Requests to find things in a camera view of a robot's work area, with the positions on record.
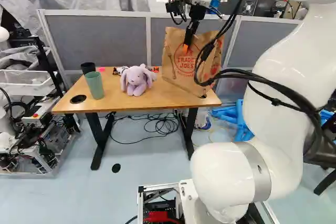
purple plush toy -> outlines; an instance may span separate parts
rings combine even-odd
[[[145,64],[133,66],[125,69],[120,78],[121,91],[126,91],[128,95],[139,97],[146,88],[151,88],[155,80],[155,73],[145,67]]]

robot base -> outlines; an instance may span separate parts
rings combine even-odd
[[[175,193],[174,217],[185,224],[222,224],[207,211],[195,190],[192,179],[181,180],[179,183],[169,183],[151,186],[139,186],[138,191],[138,224],[146,217],[146,207],[150,202],[160,203],[160,199],[167,193]],[[267,202],[251,203],[247,213],[237,224],[279,224]]]

wooden table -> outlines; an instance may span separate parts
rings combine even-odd
[[[93,137],[97,142],[97,149],[92,160],[91,169],[97,170],[100,166],[114,120],[114,114],[111,113],[103,130],[97,112],[189,108],[188,117],[187,119],[182,119],[184,122],[181,123],[181,125],[188,157],[190,159],[194,152],[191,136],[197,110],[199,107],[220,106],[221,101],[217,95],[210,90],[206,98],[198,98],[164,81],[161,77],[161,73],[158,73],[158,79],[154,82],[151,89],[147,89],[140,97],[130,97],[126,93],[121,92],[120,77],[113,76],[112,72],[113,67],[105,67],[105,71],[101,72],[105,92],[104,98],[95,100],[86,84],[85,77],[81,76],[53,108],[54,114],[86,114]],[[79,94],[84,94],[87,98],[81,103],[70,103],[71,98]]]

brown paper bag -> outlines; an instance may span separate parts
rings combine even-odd
[[[209,31],[204,34],[194,35],[192,44],[187,53],[182,50],[185,30],[175,27],[166,27],[164,48],[162,53],[162,78],[181,89],[184,89],[198,97],[206,96],[206,92],[213,87],[202,87],[195,83],[195,60],[199,51],[213,39],[217,31]],[[200,82],[204,82],[216,75],[221,69],[222,46],[224,36],[221,36],[215,44],[209,57],[200,66],[197,76]]]

green cup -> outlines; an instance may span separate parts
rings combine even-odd
[[[104,89],[100,72],[89,72],[84,76],[93,98],[96,100],[102,99],[104,97]]]

